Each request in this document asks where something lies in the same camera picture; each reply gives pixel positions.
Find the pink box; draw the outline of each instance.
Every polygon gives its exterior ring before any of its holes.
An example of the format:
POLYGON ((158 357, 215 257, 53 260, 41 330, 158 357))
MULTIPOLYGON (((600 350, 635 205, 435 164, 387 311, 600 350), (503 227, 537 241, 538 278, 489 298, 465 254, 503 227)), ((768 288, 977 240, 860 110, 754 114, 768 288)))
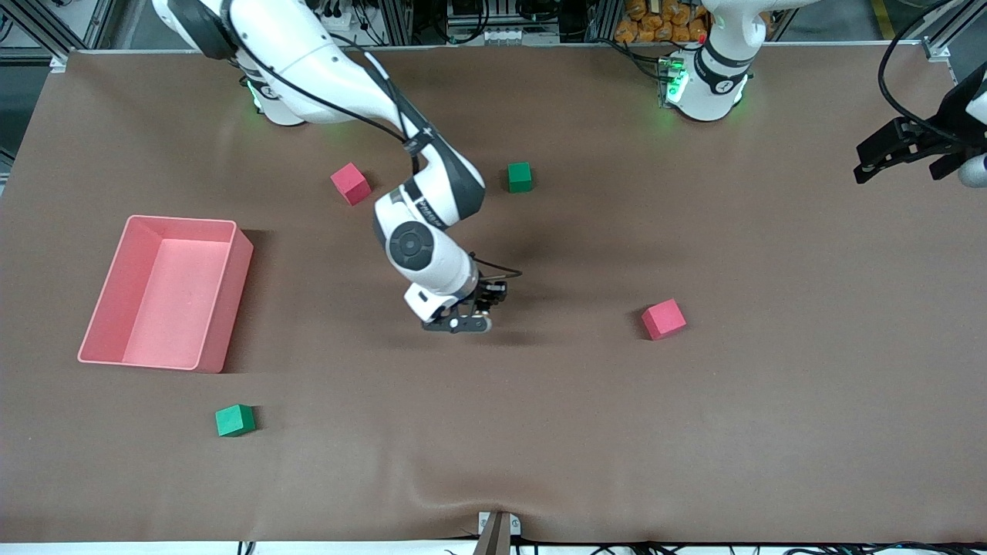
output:
POLYGON ((79 361, 222 370, 253 252, 232 221, 130 216, 79 361))

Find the green cube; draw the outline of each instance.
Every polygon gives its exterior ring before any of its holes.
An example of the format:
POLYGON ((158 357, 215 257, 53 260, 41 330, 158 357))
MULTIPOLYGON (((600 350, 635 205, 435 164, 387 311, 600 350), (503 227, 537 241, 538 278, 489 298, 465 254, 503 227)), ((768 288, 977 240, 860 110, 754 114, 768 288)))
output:
POLYGON ((531 191, 531 166, 527 162, 507 164, 507 190, 512 193, 531 191))
POLYGON ((254 407, 233 405, 216 411, 216 432, 221 437, 242 436, 257 429, 254 424, 254 407))

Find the black cable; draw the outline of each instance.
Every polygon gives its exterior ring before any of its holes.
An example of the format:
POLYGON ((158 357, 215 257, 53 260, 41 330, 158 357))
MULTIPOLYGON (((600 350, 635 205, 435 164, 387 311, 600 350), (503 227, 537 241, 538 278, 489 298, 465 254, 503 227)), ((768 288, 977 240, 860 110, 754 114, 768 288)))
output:
POLYGON ((400 134, 398 134, 393 129, 390 129, 390 128, 384 126, 383 124, 378 123, 377 121, 374 121, 373 119, 366 118, 364 116, 361 116, 360 114, 357 114, 356 112, 347 110, 346 108, 343 108, 342 106, 339 106, 336 103, 330 102, 330 101, 328 101, 326 99, 323 99, 323 98, 320 98, 320 97, 317 97, 316 95, 313 95, 312 93, 306 91, 305 89, 302 89, 298 85, 295 85, 294 83, 292 83, 291 81, 289 81, 288 79, 286 79, 285 77, 283 77, 280 73, 274 71, 274 68, 271 67, 269 64, 266 64, 261 59, 259 59, 257 57, 257 55, 254 54, 254 52, 252 50, 250 50, 245 43, 243 43, 242 41, 240 41, 240 34, 237 33, 237 29, 233 25, 233 19, 230 17, 229 11, 226 12, 225 19, 226 19, 226 21, 224 23, 226 24, 226 27, 230 30, 231 37, 235 37, 235 41, 238 42, 237 46, 239 46, 244 51, 244 53, 247 54, 247 57, 249 57, 250 59, 254 60, 254 63, 256 63, 258 66, 262 67, 265 71, 267 71, 267 73, 269 73, 271 75, 271 77, 273 77, 274 79, 277 79, 278 81, 280 81, 281 83, 283 83, 284 86, 286 86, 289 89, 291 89, 292 91, 294 91, 294 92, 296 92, 296 93, 304 96, 305 98, 311 100, 312 102, 315 102, 316 104, 321 104, 322 106, 325 106, 327 108, 330 108, 330 109, 335 110, 337 112, 340 112, 342 114, 346 114, 347 116, 350 116, 353 119, 358 119, 360 121, 363 121, 364 123, 367 123, 369 125, 373 125, 374 127, 377 127, 378 129, 384 131, 385 133, 387 133, 387 134, 393 136, 394 138, 400 140, 402 142, 402 144, 404 144, 404 142, 407 140, 405 137, 402 137, 400 134))
POLYGON ((945 129, 936 127, 935 125, 929 123, 927 120, 919 118, 918 116, 906 110, 905 107, 901 106, 901 103, 899 103, 893 96, 891 96, 891 92, 887 89, 887 83, 884 82, 884 71, 887 69, 887 61, 891 59, 891 53, 894 52, 894 48, 898 46, 898 43, 901 41, 901 39, 909 31, 911 31, 913 27, 918 25, 919 22, 921 22, 927 15, 945 6, 950 1, 951 0, 939 0, 938 2, 932 4, 921 14, 916 16, 915 19, 911 21, 911 23, 906 25, 904 28, 901 29, 901 31, 895 34, 894 39, 891 40, 891 44, 889 44, 887 46, 887 50, 884 51, 884 56, 882 56, 880 59, 880 65, 877 67, 877 87, 880 89, 881 95, 884 96, 884 99, 887 100, 887 103, 890 104, 892 108, 894 108, 899 114, 914 121, 920 127, 924 128, 925 130, 931 133, 938 135, 939 137, 951 143, 961 144, 963 146, 976 148, 981 145, 971 144, 966 140, 963 140, 962 138, 956 136, 955 134, 950 133, 945 129))
POLYGON ((374 44, 377 44, 378 46, 387 45, 384 39, 377 35, 377 31, 373 28, 373 23, 370 20, 369 14, 367 14, 367 6, 364 4, 364 0, 353 0, 353 15, 356 16, 356 21, 359 22, 361 29, 363 29, 364 25, 366 26, 366 29, 364 30, 367 32, 367 36, 374 41, 374 44), (362 16, 359 12, 357 12, 356 6, 359 6, 362 16))
POLYGON ((659 83, 664 82, 664 81, 668 81, 668 79, 666 77, 662 77, 662 76, 660 76, 660 75, 658 75, 656 73, 652 73, 651 71, 649 71, 646 67, 644 67, 642 65, 642 62, 658 63, 658 58, 656 58, 656 57, 650 57, 650 56, 644 56, 644 55, 641 55, 641 54, 635 54, 635 53, 631 52, 631 49, 630 48, 628 48, 626 46, 620 46, 616 42, 614 42, 612 40, 609 40, 609 39, 598 38, 598 39, 592 39, 592 40, 590 40, 590 42, 603 42, 604 44, 609 44, 612 48, 616 49, 618 52, 620 52, 620 53, 624 54, 625 56, 627 56, 628 58, 630 58, 631 61, 634 62, 634 65, 637 66, 637 68, 644 75, 647 75, 648 77, 650 77, 651 79, 654 79, 655 81, 657 81, 659 83))
MULTIPOLYGON (((473 259, 473 261, 476 262, 477 264, 482 264, 484 266, 489 266, 489 267, 491 267, 493 269, 500 270, 501 272, 507 272, 507 274, 504 275, 503 277, 500 277, 500 276, 497 276, 497 277, 485 277, 485 279, 495 279, 495 278, 497 278, 497 279, 511 279, 511 278, 520 278, 521 276, 524 275, 524 273, 521 270, 515 270, 514 268, 508 268, 508 267, 505 267, 505 266, 500 266, 500 265, 497 265, 497 264, 494 264, 494 263, 491 263, 491 262, 487 262, 485 260, 480 260, 480 259, 477 258, 477 253, 470 253, 470 258, 473 259)), ((597 551, 594 551, 591 555, 596 555, 600 551, 610 551, 610 550, 607 549, 606 547, 600 547, 600 549, 598 549, 597 551)))
POLYGON ((7 16, 5 16, 3 14, 0 14, 0 33, 3 34, 3 37, 0 37, 0 42, 3 42, 4 40, 6 40, 7 37, 10 36, 10 32, 13 29, 14 29, 14 20, 9 19, 7 16))
MULTIPOLYGON (((349 44, 353 48, 356 48, 357 50, 359 50, 360 52, 362 52, 363 55, 364 56, 367 56, 368 59, 372 59, 372 60, 376 61, 377 58, 375 58, 373 56, 373 54, 371 54, 369 51, 367 51, 366 48, 364 48, 363 46, 360 46, 356 42, 354 42, 354 41, 352 41, 350 39, 347 39, 346 37, 341 37, 339 35, 336 35, 335 33, 329 33, 329 36, 331 38, 333 38, 333 39, 342 40, 346 44, 349 44)), ((405 113, 401 111, 401 105, 398 103, 398 91, 397 91, 397 88, 394 86, 394 82, 391 81, 391 78, 390 77, 387 77, 387 76, 383 75, 377 69, 377 66, 374 63, 371 63, 370 64, 370 69, 374 73, 377 74, 377 77, 379 77, 380 79, 384 80, 387 83, 387 90, 384 91, 384 94, 387 95, 387 98, 391 99, 391 102, 392 103, 394 103, 394 109, 398 111, 398 122, 401 124, 401 134, 405 137, 405 140, 403 141, 403 143, 404 142, 408 142, 408 139, 409 139, 409 137, 408 137, 408 128, 405 126, 405 117, 406 116, 405 116, 405 113)), ((418 170, 420 169, 420 165, 419 165, 419 161, 418 161, 418 156, 416 154, 413 154, 411 156, 412 156, 412 174, 416 174, 416 173, 418 173, 418 170)))
POLYGON ((450 44, 460 44, 463 42, 469 42, 470 40, 476 39, 477 37, 483 34, 484 30, 487 28, 487 24, 491 20, 491 7, 487 3, 487 0, 478 0, 480 2, 480 10, 477 12, 477 28, 474 29, 473 32, 466 39, 463 40, 454 39, 450 37, 444 31, 442 31, 442 29, 438 25, 438 18, 435 15, 437 10, 435 9, 435 7, 444 3, 445 1, 446 0, 433 0, 431 4, 432 28, 435 29, 435 33, 439 36, 440 39, 450 44))

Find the metal bracket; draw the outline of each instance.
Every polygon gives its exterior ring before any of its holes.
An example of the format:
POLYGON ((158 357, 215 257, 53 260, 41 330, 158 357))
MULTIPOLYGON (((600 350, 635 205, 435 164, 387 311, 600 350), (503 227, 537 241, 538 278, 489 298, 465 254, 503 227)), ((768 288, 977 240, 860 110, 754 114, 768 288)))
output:
POLYGON ((52 58, 48 63, 51 73, 65 73, 65 62, 58 58, 52 58))
MULTIPOLYGON (((521 535, 521 519, 515 515, 506 514, 510 518, 510 535, 521 535)), ((487 526, 487 520, 490 519, 490 513, 480 513, 480 525, 477 526, 477 533, 484 533, 484 528, 487 526)))
POLYGON ((949 61, 949 47, 936 48, 928 37, 922 37, 922 49, 929 61, 949 61))
POLYGON ((510 536, 521 533, 521 520, 517 516, 496 511, 480 513, 480 539, 473 555, 510 555, 510 536))

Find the brown table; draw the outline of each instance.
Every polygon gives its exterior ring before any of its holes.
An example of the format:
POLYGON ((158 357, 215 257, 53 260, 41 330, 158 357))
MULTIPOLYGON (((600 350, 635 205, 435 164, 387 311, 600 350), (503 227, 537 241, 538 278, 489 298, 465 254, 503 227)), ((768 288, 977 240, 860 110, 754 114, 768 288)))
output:
MULTIPOLYGON (((483 337, 421 331, 330 185, 404 180, 392 138, 275 128, 203 57, 72 56, 0 200, 0 540, 441 537, 490 508, 541 540, 987 539, 987 195, 853 183, 881 52, 765 48, 712 124, 609 49, 381 53, 488 179, 453 235, 525 271, 483 337), (250 230, 226 372, 76 362, 133 213, 250 230), (669 297, 689 328, 645 341, 669 297), (233 403, 262 429, 216 437, 233 403)), ((889 71, 920 114, 949 87, 917 47, 889 71)))

